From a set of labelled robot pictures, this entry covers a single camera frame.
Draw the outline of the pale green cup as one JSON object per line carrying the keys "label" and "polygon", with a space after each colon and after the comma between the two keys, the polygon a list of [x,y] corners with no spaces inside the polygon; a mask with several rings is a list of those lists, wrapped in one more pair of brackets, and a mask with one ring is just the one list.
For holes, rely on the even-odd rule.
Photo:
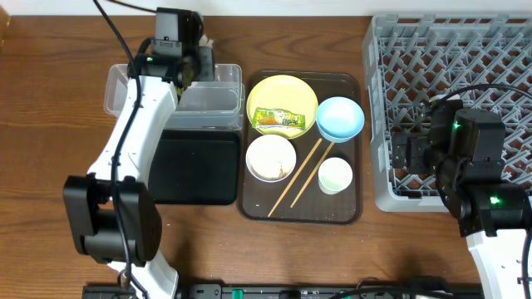
{"label": "pale green cup", "polygon": [[318,169],[318,186],[329,195],[346,189],[352,182],[353,172],[350,164],[341,158],[325,159]]}

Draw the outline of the light blue bowl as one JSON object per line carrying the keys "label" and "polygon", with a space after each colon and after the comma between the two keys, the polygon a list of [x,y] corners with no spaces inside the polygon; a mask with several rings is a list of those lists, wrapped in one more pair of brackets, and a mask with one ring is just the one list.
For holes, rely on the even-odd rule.
{"label": "light blue bowl", "polygon": [[364,123],[365,115],[361,106],[347,97],[334,96],[318,106],[318,131],[330,142],[348,142],[362,132]]}

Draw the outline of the green snack wrapper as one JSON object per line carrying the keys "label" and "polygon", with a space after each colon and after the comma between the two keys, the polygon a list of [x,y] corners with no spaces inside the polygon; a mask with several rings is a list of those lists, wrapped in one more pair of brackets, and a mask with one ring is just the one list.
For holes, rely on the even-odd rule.
{"label": "green snack wrapper", "polygon": [[304,115],[294,114],[288,110],[257,108],[252,119],[255,129],[297,129],[304,130],[306,118]]}

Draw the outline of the white bowl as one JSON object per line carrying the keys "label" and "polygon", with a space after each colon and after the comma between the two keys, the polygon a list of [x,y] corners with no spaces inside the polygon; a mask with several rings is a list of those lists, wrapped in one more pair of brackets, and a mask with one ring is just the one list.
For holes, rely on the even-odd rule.
{"label": "white bowl", "polygon": [[276,183],[294,170],[297,154],[293,145],[279,135],[262,135],[251,142],[245,155],[249,172],[258,180]]}

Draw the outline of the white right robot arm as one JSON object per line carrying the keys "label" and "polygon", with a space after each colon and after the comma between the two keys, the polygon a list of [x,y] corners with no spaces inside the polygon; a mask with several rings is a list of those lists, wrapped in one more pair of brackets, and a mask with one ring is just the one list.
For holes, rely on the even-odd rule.
{"label": "white right robot arm", "polygon": [[486,298],[529,298],[531,204],[521,185],[501,178],[505,134],[498,114],[451,100],[432,111],[428,132],[392,133],[392,165],[435,178]]}

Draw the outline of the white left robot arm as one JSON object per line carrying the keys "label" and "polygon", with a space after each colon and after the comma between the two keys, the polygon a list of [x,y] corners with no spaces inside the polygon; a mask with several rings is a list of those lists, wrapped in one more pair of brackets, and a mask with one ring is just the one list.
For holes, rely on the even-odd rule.
{"label": "white left robot arm", "polygon": [[127,93],[105,148],[84,176],[69,176],[63,201],[76,250],[118,272],[115,286],[85,298],[173,298],[178,273],[160,252],[162,221],[147,188],[159,139],[178,92],[214,78],[197,12],[158,8],[155,36],[129,55]]}

